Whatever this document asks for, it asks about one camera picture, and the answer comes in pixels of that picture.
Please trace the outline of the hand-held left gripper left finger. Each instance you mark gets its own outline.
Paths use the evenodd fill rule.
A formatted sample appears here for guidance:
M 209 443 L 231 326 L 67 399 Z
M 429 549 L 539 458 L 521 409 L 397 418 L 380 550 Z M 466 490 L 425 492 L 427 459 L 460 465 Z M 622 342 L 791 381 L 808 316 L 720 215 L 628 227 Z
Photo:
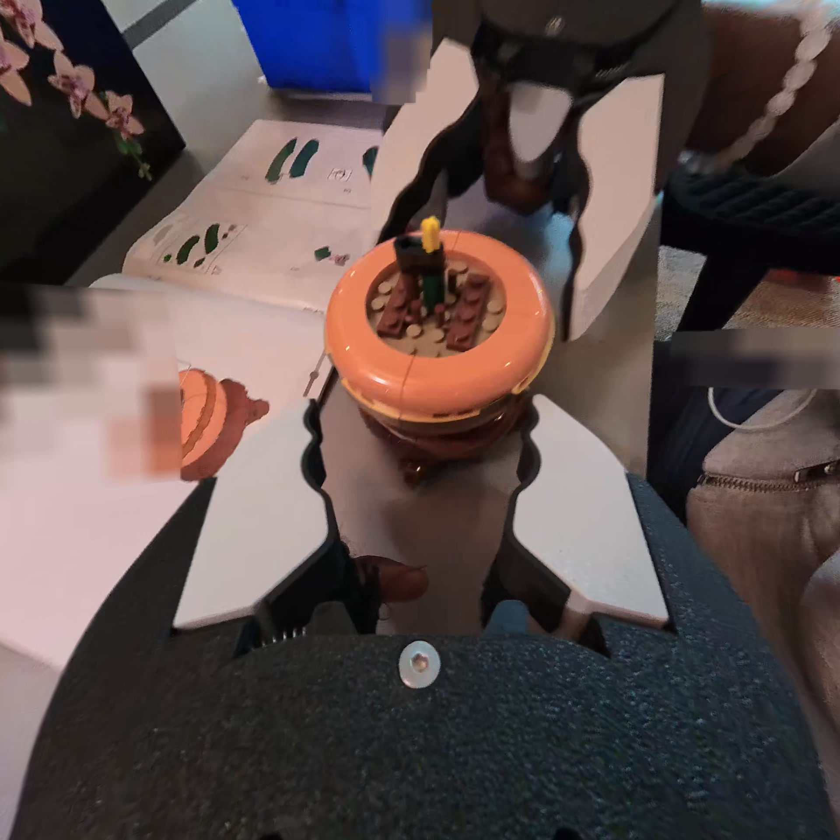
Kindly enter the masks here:
M 296 401 L 220 469 L 174 631 L 241 619 L 258 634 L 299 634 L 335 603 L 353 632 L 375 632 L 379 582 L 362 577 L 340 536 L 321 443 L 319 406 Z

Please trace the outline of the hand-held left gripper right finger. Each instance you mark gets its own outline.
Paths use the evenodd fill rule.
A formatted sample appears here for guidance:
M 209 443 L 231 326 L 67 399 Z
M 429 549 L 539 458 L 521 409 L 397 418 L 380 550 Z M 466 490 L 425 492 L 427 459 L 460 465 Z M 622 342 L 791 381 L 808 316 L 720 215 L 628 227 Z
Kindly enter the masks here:
M 554 637 L 582 640 L 594 618 L 666 629 L 662 592 L 623 463 L 545 395 L 521 427 L 518 485 L 481 594 L 481 625 L 518 602 Z

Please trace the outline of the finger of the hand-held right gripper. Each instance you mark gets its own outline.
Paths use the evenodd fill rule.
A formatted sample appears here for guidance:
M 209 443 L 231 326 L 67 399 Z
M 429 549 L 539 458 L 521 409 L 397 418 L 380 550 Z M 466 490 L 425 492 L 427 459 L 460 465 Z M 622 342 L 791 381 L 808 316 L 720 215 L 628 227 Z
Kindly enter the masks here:
M 663 74 L 626 79 L 580 120 L 588 193 L 575 226 L 581 255 L 566 305 L 568 341 L 579 339 L 613 298 L 653 214 L 664 86 Z
M 444 38 L 425 86 L 386 130 L 371 177 L 371 230 L 378 245 L 417 226 L 446 220 L 449 202 L 480 171 L 480 85 L 470 48 Z

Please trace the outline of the green yellow brick stem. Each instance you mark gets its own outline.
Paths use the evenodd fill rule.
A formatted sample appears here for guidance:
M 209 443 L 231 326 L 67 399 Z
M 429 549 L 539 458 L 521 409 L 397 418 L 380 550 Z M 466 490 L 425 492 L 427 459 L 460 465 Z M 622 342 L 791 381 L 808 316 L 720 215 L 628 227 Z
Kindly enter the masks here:
M 437 217 L 426 217 L 419 233 L 400 234 L 394 239 L 397 267 L 410 301 L 420 300 L 431 313 L 445 303 L 446 252 Z

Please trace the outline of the peach brick flower pot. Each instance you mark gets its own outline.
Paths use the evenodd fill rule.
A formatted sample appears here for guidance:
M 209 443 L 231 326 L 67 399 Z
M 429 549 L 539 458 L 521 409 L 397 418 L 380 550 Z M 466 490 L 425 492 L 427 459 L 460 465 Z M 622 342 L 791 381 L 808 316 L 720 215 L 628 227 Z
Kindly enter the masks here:
M 325 314 L 325 350 L 365 425 L 408 484 L 479 459 L 519 424 L 555 316 L 539 275 L 483 234 L 442 229 L 445 302 L 410 301 L 395 237 L 349 268 Z

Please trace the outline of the grey desk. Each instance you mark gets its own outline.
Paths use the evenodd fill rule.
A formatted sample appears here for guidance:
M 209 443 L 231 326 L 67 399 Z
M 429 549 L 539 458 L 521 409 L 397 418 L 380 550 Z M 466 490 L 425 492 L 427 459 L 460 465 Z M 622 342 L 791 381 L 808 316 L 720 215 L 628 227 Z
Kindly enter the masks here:
M 131 244 L 168 214 L 258 118 L 373 128 L 382 108 L 360 101 L 274 96 L 231 2 L 197 2 L 134 51 L 189 153 L 132 210 L 70 283 L 120 268 Z M 655 333 L 659 211 L 622 285 L 582 338 L 555 346 L 535 383 L 645 475 Z M 509 437 L 478 464 L 447 469 L 411 492 L 392 452 L 365 427 L 336 382 L 322 405 L 326 489 L 352 549 L 427 565 L 430 588 L 393 607 L 385 633 L 474 635 L 480 587 L 495 555 L 521 443 Z

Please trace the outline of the person's right hand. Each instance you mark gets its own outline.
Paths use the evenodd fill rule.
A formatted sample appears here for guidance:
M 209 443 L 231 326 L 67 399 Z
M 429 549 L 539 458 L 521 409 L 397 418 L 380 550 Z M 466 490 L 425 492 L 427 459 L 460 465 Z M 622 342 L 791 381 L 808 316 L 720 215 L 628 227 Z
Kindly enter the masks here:
M 508 135 L 509 96 L 495 91 L 482 103 L 482 163 L 485 192 L 493 203 L 528 216 L 550 201 L 550 179 L 522 178 L 515 172 Z

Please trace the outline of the person's blue jeans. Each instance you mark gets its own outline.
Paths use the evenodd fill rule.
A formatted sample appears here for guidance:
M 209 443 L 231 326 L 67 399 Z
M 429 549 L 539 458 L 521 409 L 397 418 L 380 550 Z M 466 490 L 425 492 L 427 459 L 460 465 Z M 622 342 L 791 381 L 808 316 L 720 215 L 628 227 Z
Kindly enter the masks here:
M 721 388 L 714 397 L 725 419 L 740 424 L 780 394 L 782 391 Z M 687 498 L 703 475 L 704 459 L 728 435 L 726 431 L 709 408 L 707 389 L 664 380 L 652 384 L 647 481 L 683 525 Z

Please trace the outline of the large blue plastic bin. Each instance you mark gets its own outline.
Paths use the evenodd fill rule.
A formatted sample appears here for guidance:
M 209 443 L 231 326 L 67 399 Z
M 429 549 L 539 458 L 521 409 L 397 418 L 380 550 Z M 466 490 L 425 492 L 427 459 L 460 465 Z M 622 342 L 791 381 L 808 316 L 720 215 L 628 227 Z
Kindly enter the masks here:
M 234 1 L 269 87 L 386 101 L 430 38 L 429 1 Z

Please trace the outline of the building instruction booklet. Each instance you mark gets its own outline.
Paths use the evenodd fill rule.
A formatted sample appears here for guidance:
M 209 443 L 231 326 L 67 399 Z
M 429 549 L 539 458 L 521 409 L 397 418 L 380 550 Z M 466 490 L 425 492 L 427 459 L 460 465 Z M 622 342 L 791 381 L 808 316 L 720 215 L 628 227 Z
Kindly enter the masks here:
M 33 287 L 2 326 L 2 663 L 55 673 L 181 506 L 219 436 L 320 397 L 330 295 L 371 246 L 381 135 L 252 124 L 88 289 Z

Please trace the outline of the orchid building set box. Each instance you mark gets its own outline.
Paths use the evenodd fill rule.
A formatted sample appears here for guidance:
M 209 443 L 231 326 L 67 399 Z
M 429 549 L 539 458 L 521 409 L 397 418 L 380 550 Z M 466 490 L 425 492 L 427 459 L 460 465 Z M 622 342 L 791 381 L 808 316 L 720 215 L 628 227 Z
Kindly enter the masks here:
M 64 284 L 184 148 L 103 2 L 1 2 L 3 283 Z

